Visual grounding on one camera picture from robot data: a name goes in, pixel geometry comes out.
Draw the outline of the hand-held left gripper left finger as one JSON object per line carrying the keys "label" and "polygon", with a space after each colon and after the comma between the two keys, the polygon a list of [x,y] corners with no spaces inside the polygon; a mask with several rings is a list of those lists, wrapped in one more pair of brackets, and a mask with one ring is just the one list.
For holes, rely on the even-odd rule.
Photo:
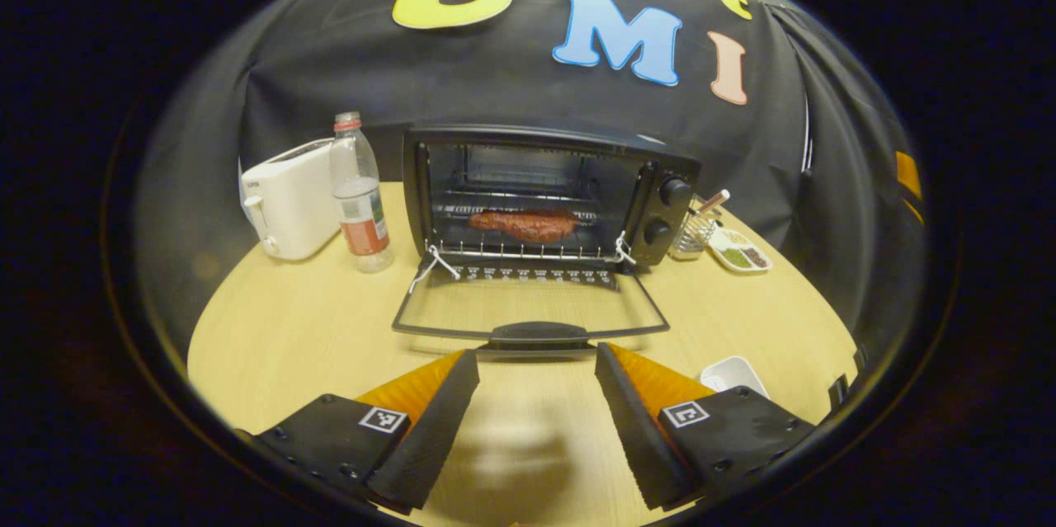
{"label": "hand-held left gripper left finger", "polygon": [[355,398],[322,394],[271,428],[238,435],[345,498],[408,513],[423,508],[478,384],[478,358],[460,350]]}

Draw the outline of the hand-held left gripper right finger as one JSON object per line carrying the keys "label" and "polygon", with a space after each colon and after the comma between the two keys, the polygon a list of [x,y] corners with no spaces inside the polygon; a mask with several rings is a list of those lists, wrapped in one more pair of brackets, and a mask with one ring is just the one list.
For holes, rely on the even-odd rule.
{"label": "hand-held left gripper right finger", "polygon": [[716,391],[609,342],[595,374],[650,509],[739,496],[814,430],[753,388]]}

